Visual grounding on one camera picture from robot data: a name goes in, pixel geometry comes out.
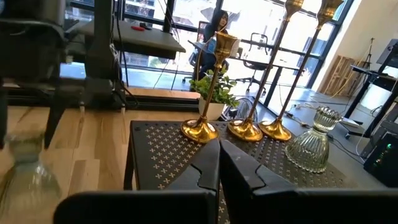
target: black metal frame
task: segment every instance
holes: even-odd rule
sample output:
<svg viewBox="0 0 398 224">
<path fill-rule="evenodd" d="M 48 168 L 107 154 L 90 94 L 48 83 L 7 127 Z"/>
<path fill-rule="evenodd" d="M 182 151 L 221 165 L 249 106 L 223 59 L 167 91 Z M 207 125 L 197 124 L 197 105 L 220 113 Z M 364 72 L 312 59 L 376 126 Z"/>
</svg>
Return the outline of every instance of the black metal frame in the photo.
<svg viewBox="0 0 398 224">
<path fill-rule="evenodd" d="M 190 32 L 198 32 L 198 28 L 197 27 L 186 26 L 186 25 L 182 25 L 182 24 L 170 24 L 169 21 L 171 21 L 170 18 L 173 16 L 173 10 L 166 11 L 166 15 L 167 15 L 167 17 L 169 19 L 167 19 L 167 17 L 165 16 L 164 20 L 160 20 L 160 19 L 144 17 L 144 16 L 140 16 L 140 15 L 136 15 L 136 14 L 126 13 L 126 12 L 124 12 L 124 8 L 125 8 L 125 5 L 126 5 L 126 0 L 119 0 L 119 1 L 122 2 L 122 9 L 118 9 L 122 19 L 134 19 L 134 20 L 137 20 L 137 21 L 148 22 L 148 23 L 151 23 L 151 24 L 160 25 L 160 26 L 163 26 L 163 30 L 165 32 L 170 32 L 172 27 L 173 28 L 177 28 L 177 29 L 181 29 L 181 30 L 190 31 Z M 215 7 L 215 12 L 221 10 L 222 5 L 223 5 L 223 1 L 224 0 L 217 0 L 216 7 Z M 284 2 L 281 1 L 281 0 L 266 0 L 266 1 L 271 1 L 271 2 L 273 2 L 273 3 L 277 4 L 277 5 L 281 5 L 281 6 L 284 5 Z M 331 48 L 334 40 L 336 39 L 337 34 L 340 31 L 341 25 L 343 24 L 343 21 L 344 21 L 346 15 L 347 15 L 352 3 L 353 3 L 353 1 L 354 0 L 345 0 L 344 6 L 343 6 L 344 8 L 343 8 L 338 20 L 330 22 L 330 24 L 332 24 L 334 26 L 334 29 L 333 29 L 332 33 L 330 34 L 329 40 L 328 40 L 328 42 L 326 44 L 326 47 L 323 50 L 322 54 L 321 55 L 311 55 L 310 56 L 311 58 L 318 59 L 318 63 L 317 63 L 317 66 L 315 67 L 315 70 L 314 70 L 311 78 L 309 79 L 309 81 L 308 81 L 308 83 L 306 85 L 306 88 L 311 88 L 313 86 L 315 80 L 317 79 L 318 73 L 319 73 L 323 63 L 325 62 L 326 56 L 329 53 L 330 48 Z M 167 0 L 167 5 L 170 8 L 174 8 L 174 4 L 175 4 L 175 0 Z M 70 6 L 71 7 L 75 7 L 75 8 L 79 8 L 79 9 L 85 9 L 87 11 L 93 11 L 94 10 L 94 6 L 91 6 L 91 5 L 82 3 L 82 2 L 76 2 L 76 1 L 73 1 L 73 0 L 71 1 Z M 306 14 L 308 16 L 311 16 L 311 17 L 316 17 L 317 16 L 316 13 L 310 12 L 310 11 L 307 11 L 307 10 L 304 10 L 304 9 L 301 9 L 299 12 L 304 13 L 304 14 Z M 249 44 L 250 40 L 243 39 L 243 40 L 241 40 L 241 42 Z M 265 46 L 265 44 L 262 44 L 262 43 L 256 43 L 256 45 L 258 45 L 260 47 L 267 47 L 267 48 L 270 48 L 270 49 L 274 48 L 273 45 Z M 289 53 L 292 53 L 292 54 L 301 55 L 301 56 L 305 55 L 305 52 L 299 52 L 299 51 L 296 51 L 296 50 L 290 50 L 290 49 L 285 49 L 285 48 L 280 48 L 280 50 L 284 51 L 284 52 L 289 52 Z"/>
</svg>

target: brass candle holder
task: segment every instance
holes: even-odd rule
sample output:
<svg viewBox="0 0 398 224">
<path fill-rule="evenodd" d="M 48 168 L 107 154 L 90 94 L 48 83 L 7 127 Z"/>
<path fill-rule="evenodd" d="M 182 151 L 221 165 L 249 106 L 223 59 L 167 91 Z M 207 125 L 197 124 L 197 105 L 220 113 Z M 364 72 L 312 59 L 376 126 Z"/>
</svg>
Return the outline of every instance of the brass candle holder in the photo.
<svg viewBox="0 0 398 224">
<path fill-rule="evenodd" d="M 307 50 L 307 53 L 304 56 L 303 62 L 298 70 L 298 73 L 294 79 L 293 85 L 289 91 L 289 94 L 287 95 L 287 98 L 282 107 L 282 110 L 279 113 L 279 116 L 272 123 L 268 123 L 265 121 L 259 123 L 260 129 L 266 135 L 270 136 L 272 139 L 280 141 L 288 141 L 290 138 L 292 138 L 292 133 L 290 133 L 290 131 L 285 127 L 283 127 L 282 125 L 282 117 L 293 95 L 293 91 L 297 85 L 297 82 L 299 81 L 300 75 L 304 70 L 305 64 L 307 63 L 307 60 L 311 54 L 312 48 L 315 44 L 315 41 L 317 40 L 318 34 L 320 33 L 323 25 L 332 20 L 337 8 L 340 6 L 341 3 L 343 3 L 342 0 L 322 0 L 321 8 L 317 14 L 317 19 L 318 19 L 317 29 L 312 37 L 310 46 Z"/>
<path fill-rule="evenodd" d="M 257 92 L 257 96 L 254 99 L 253 107 L 251 108 L 249 116 L 245 120 L 234 119 L 228 123 L 229 131 L 231 131 L 233 135 L 242 139 L 243 141 L 256 142 L 262 139 L 262 132 L 257 126 L 253 124 L 252 117 L 260 100 L 262 94 L 261 90 L 264 88 L 269 73 L 272 70 L 272 65 L 274 64 L 274 60 L 279 50 L 280 43 L 282 42 L 283 36 L 285 34 L 287 25 L 290 22 L 290 18 L 301 9 L 301 7 L 303 6 L 303 2 L 304 0 L 286 0 L 284 20 L 280 25 L 280 31 L 276 38 L 274 49 L 272 50 L 271 57 L 269 59 L 268 67 L 266 70 L 264 70 L 264 74 L 262 75 L 262 81 L 259 87 L 259 91 Z"/>
<path fill-rule="evenodd" d="M 181 132 L 187 138 L 199 142 L 207 143 L 210 140 L 218 137 L 217 129 L 207 122 L 207 111 L 211 98 L 213 97 L 213 90 L 218 79 L 218 72 L 222 68 L 223 61 L 231 55 L 231 49 L 238 38 L 233 37 L 222 32 L 216 32 L 216 63 L 213 78 L 211 79 L 210 90 L 206 99 L 205 109 L 198 120 L 187 120 L 181 124 Z"/>
</svg>

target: black desk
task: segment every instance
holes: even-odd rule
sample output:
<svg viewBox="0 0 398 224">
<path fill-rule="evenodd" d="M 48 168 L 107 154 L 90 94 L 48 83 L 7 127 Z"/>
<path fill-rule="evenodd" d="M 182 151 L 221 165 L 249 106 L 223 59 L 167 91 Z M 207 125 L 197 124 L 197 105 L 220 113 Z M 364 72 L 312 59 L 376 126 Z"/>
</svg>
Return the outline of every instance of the black desk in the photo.
<svg viewBox="0 0 398 224">
<path fill-rule="evenodd" d="M 210 52 L 209 50 L 207 50 L 206 47 L 204 47 L 205 46 L 204 43 L 202 43 L 202 42 L 192 42 L 190 40 L 188 40 L 188 42 L 190 44 L 192 44 L 196 49 L 202 50 L 204 53 L 207 53 L 207 54 L 212 54 L 212 52 Z M 247 63 L 251 63 L 251 64 L 261 64 L 261 65 L 268 66 L 268 62 L 253 61 L 253 60 L 248 60 L 248 59 L 245 59 L 245 58 L 237 58 L 237 57 L 229 57 L 229 59 L 240 60 L 242 62 L 247 62 Z M 198 74 L 196 74 L 196 72 L 198 70 L 197 66 L 199 66 L 199 64 L 200 63 L 198 63 L 198 62 L 195 64 L 194 72 L 192 74 L 192 79 L 194 79 L 194 80 L 196 80 L 197 75 L 198 75 Z M 282 70 L 284 68 L 291 69 L 291 70 L 296 70 L 296 71 L 299 70 L 299 68 L 297 68 L 295 66 L 287 65 L 284 62 L 275 62 L 273 64 L 273 66 L 277 67 L 277 71 L 276 71 L 275 77 L 274 77 L 274 79 L 273 79 L 273 81 L 271 83 L 271 86 L 269 87 L 268 95 L 266 97 L 266 100 L 264 101 L 264 106 L 268 106 L 269 105 L 269 102 L 271 101 L 271 98 L 272 98 L 272 94 L 274 93 L 275 88 L 276 88 L 276 86 L 278 84 L 280 75 L 282 74 Z M 258 85 L 260 85 L 260 83 L 261 83 L 261 81 L 259 81 L 259 80 L 256 80 L 256 81 L 253 81 L 253 82 L 257 83 Z"/>
<path fill-rule="evenodd" d="M 229 133 L 227 122 L 212 124 L 219 130 L 220 139 L 229 140 L 297 187 L 356 187 L 355 183 L 331 164 L 328 164 L 322 174 L 298 168 L 289 162 L 283 153 L 286 142 L 274 141 L 266 136 L 261 142 L 244 142 Z M 124 190 L 132 190 L 133 173 L 137 190 L 166 189 L 190 165 L 203 145 L 183 136 L 180 125 L 180 121 L 131 121 Z M 152 211 L 151 215 L 156 215 L 156 211 Z M 218 223 L 229 223 L 222 187 L 219 195 Z"/>
<path fill-rule="evenodd" d="M 364 85 L 362 86 L 361 90 L 359 91 L 358 95 L 355 97 L 353 103 L 348 108 L 347 113 L 344 115 L 345 118 L 349 118 L 353 114 L 356 106 L 361 101 L 363 95 L 365 94 L 366 90 L 368 90 L 370 84 L 377 85 L 378 87 L 381 87 L 385 90 L 392 92 L 390 97 L 387 99 L 386 103 L 381 107 L 380 112 L 373 119 L 372 123 L 369 125 L 367 130 L 365 130 L 365 132 L 364 132 L 363 128 L 355 128 L 352 126 L 342 124 L 348 130 L 348 134 L 346 135 L 346 138 L 349 138 L 350 135 L 355 135 L 355 136 L 363 135 L 364 138 L 369 138 L 371 136 L 372 130 L 380 123 L 381 119 L 387 113 L 388 109 L 391 107 L 394 100 L 398 96 L 398 89 L 396 86 L 394 87 L 396 79 L 394 77 L 390 77 L 390 76 L 379 75 L 377 72 L 374 72 L 374 71 L 371 71 L 371 70 L 368 70 L 365 68 L 357 67 L 355 65 L 352 65 L 351 67 L 353 68 L 354 72 L 366 74 L 368 77 L 366 78 L 366 81 L 365 81 Z"/>
</svg>

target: green leaves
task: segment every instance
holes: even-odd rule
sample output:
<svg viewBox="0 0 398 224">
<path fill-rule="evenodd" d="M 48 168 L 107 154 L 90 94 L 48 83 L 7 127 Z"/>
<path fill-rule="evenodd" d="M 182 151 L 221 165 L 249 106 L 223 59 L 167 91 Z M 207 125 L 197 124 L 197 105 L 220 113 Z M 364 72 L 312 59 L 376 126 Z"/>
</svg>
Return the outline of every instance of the green leaves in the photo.
<svg viewBox="0 0 398 224">
<path fill-rule="evenodd" d="M 208 92 L 210 90 L 211 78 L 206 76 L 199 81 L 190 80 L 191 87 L 198 92 L 203 99 L 207 99 Z M 211 97 L 211 103 L 222 103 L 228 106 L 237 107 L 239 101 L 236 100 L 232 94 L 229 94 L 231 88 L 236 86 L 236 81 L 231 81 L 228 76 L 222 77 L 217 80 L 214 88 L 213 97 Z"/>
</svg>

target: ribbed glass vase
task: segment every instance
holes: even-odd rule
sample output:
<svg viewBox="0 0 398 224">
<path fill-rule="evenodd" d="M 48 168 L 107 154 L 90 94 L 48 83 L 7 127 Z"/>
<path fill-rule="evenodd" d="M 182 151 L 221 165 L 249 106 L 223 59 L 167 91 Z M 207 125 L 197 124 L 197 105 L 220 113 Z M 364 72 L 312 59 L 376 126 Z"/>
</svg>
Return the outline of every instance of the ribbed glass vase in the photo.
<svg viewBox="0 0 398 224">
<path fill-rule="evenodd" d="M 39 161 L 43 136 L 26 131 L 6 137 L 14 165 L 0 183 L 0 223 L 41 223 L 59 203 L 58 182 Z"/>
<path fill-rule="evenodd" d="M 285 148 L 289 161 L 310 172 L 324 172 L 329 158 L 329 141 L 327 133 L 341 115 L 328 107 L 319 107 L 313 119 L 313 128 L 304 132 L 290 142 Z"/>
</svg>

